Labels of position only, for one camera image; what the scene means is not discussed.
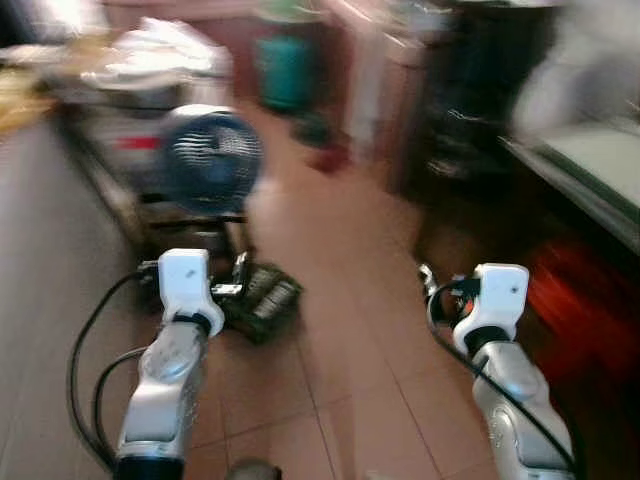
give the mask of tiled floor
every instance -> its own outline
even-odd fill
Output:
[[[285,478],[495,479],[471,380],[432,341],[410,255],[411,204],[349,168],[328,177],[289,122],[242,109],[265,143],[249,201],[254,241],[305,287],[301,317],[271,344],[210,345],[187,479],[252,456]]]

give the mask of floor tile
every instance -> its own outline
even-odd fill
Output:
[[[80,440],[76,441],[76,444],[74,445],[74,451],[76,454],[76,459],[74,462],[74,476],[72,478],[76,480],[106,480],[111,477],[111,475],[109,475],[109,473],[107,473],[104,468],[102,468],[98,464],[98,462],[96,462],[95,457],[82,447],[82,445],[80,444]],[[41,477],[23,476],[22,478]]]
[[[242,458],[260,458],[280,467],[284,478],[333,479],[322,432],[313,414],[232,437],[227,446],[231,464]]]
[[[471,378],[440,372],[416,375],[400,386],[443,476],[491,458],[488,433],[473,403]]]
[[[394,383],[382,352],[355,312],[333,311],[335,327],[301,335],[302,361],[316,405]]]
[[[198,394],[196,420],[191,432],[192,448],[224,439],[220,394],[217,375],[209,375]]]
[[[192,448],[187,453],[184,480],[222,480],[227,468],[224,442]]]
[[[209,370],[220,381],[225,433],[251,428],[313,410],[295,340],[291,334],[255,346],[249,342],[209,355]]]
[[[304,282],[300,298],[300,320],[305,331],[336,330],[345,325],[363,323],[357,300],[340,275],[318,274]]]
[[[344,268],[344,283],[369,323],[391,317],[425,324],[417,264],[398,246],[371,247],[372,252],[352,253]]]
[[[500,477],[492,460],[446,477],[445,480],[500,480]]]
[[[337,478],[359,479],[366,472],[396,480],[439,478],[395,385],[330,404],[319,414]]]
[[[390,313],[385,319],[368,318],[372,320],[370,326],[373,336],[398,380],[427,372],[464,371],[436,343],[426,321],[416,323],[411,318],[396,313]]]
[[[331,280],[330,274],[335,272],[328,264],[331,250],[326,245],[327,232],[331,228],[311,218],[313,212],[298,205],[300,199],[293,200],[294,205],[290,206],[288,201],[282,200],[287,195],[271,197],[280,198],[274,202],[285,204],[289,212],[267,210],[258,214],[265,220],[252,225],[251,231],[254,242],[259,245],[259,260],[276,263],[305,288],[319,274]]]

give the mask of blue fan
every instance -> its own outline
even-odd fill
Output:
[[[198,215],[242,212],[262,164],[255,130],[228,111],[175,123],[160,148],[168,196]]]

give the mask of grout line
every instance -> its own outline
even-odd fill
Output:
[[[241,435],[244,435],[246,433],[252,433],[252,432],[255,432],[255,431],[260,430],[262,428],[275,427],[275,426],[280,425],[282,423],[291,422],[291,421],[295,420],[298,417],[305,417],[305,416],[309,416],[309,415],[311,415],[311,412],[292,413],[291,415],[287,415],[286,417],[282,417],[282,418],[279,418],[277,420],[271,420],[269,422],[261,423],[260,425],[255,425],[253,427],[249,427],[246,430],[241,430],[240,432],[232,433],[232,434],[226,436],[225,440],[232,440],[232,439],[234,439],[236,437],[239,437]]]
[[[358,301],[358,299],[356,298],[356,307],[358,307],[358,310],[361,309],[361,305],[360,302]],[[418,435],[420,436],[420,438],[422,439],[422,443],[425,446],[425,449],[427,450],[427,454],[429,455],[429,458],[431,459],[431,463],[433,464],[433,468],[435,469],[436,473],[438,474],[440,479],[444,479],[444,476],[442,475],[442,472],[440,471],[440,469],[438,468],[438,464],[436,463],[436,459],[433,456],[433,453],[431,452],[431,448],[429,448],[429,445],[427,444],[427,441],[424,438],[424,435],[422,434],[422,430],[420,430],[420,425],[418,424],[418,420],[416,419],[415,415],[413,414],[413,410],[411,410],[411,406],[409,405],[409,402],[407,401],[407,398],[404,394],[404,392],[402,391],[402,387],[400,386],[400,381],[398,380],[398,377],[396,375],[396,373],[393,371],[393,368],[391,368],[391,364],[389,363],[389,360],[387,358],[387,355],[385,355],[384,350],[381,347],[381,342],[378,339],[378,336],[374,334],[371,325],[369,325],[368,322],[364,322],[367,330],[369,331],[369,335],[371,335],[371,337],[373,338],[374,343],[376,344],[376,346],[378,347],[378,350],[380,352],[380,354],[382,355],[382,358],[387,366],[387,368],[389,369],[389,371],[391,372],[391,376],[393,377],[393,381],[395,383],[395,385],[397,386],[399,392],[400,392],[400,396],[402,397],[402,401],[404,402],[405,406],[407,407],[407,410],[409,411],[409,415],[411,415],[411,419],[413,420],[413,423],[416,427],[416,430],[418,431]]]
[[[219,402],[220,405],[220,421],[222,422],[222,439],[221,440],[217,440],[214,442],[207,442],[207,443],[203,443],[202,445],[199,445],[196,448],[200,448],[200,447],[204,447],[206,445],[212,445],[216,442],[223,442],[224,443],[224,454],[225,454],[225,458],[227,460],[227,471],[229,471],[231,469],[231,456],[229,454],[229,435],[227,432],[227,425],[226,422],[224,421],[225,416],[226,416],[226,406],[225,406],[225,402],[224,402],[224,395],[222,395],[222,382],[219,378],[220,371],[218,369],[216,369],[216,385],[219,389],[219,391],[216,393],[216,398]]]
[[[336,471],[335,471],[335,467],[333,466],[333,460],[331,459],[331,454],[329,452],[329,444],[327,443],[327,435],[326,432],[324,431],[324,428],[322,428],[322,422],[320,421],[320,414],[318,412],[318,405],[316,404],[316,400],[315,398],[313,398],[313,392],[311,390],[311,383],[309,382],[309,376],[307,375],[307,369],[305,368],[305,364],[302,358],[302,349],[300,348],[300,339],[298,338],[298,335],[295,336],[295,341],[296,341],[296,350],[298,352],[298,358],[300,359],[300,365],[302,367],[302,373],[303,373],[303,377],[304,377],[304,383],[307,386],[307,391],[309,392],[309,396],[311,397],[311,403],[313,404],[313,415],[316,419],[316,423],[318,425],[318,428],[320,429],[320,435],[322,436],[322,444],[324,445],[324,452],[327,456],[327,461],[329,462],[329,469],[331,470],[331,476],[333,477],[334,480],[336,480]]]

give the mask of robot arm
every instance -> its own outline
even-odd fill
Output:
[[[163,329],[139,363],[140,380],[117,449],[116,480],[182,478],[207,337],[223,326],[206,250],[173,249],[158,262]]]
[[[441,313],[440,293],[431,270],[420,267],[431,318]],[[466,356],[485,376],[504,389],[497,391],[476,375],[473,396],[489,428],[496,466],[503,480],[570,480],[571,466],[560,453],[571,453],[569,432],[549,402],[549,386],[535,365],[514,341],[516,323],[524,309],[528,272],[517,265],[479,265],[472,277],[452,287],[458,297],[458,315],[453,321],[455,350]],[[512,400],[559,444],[517,408]]]

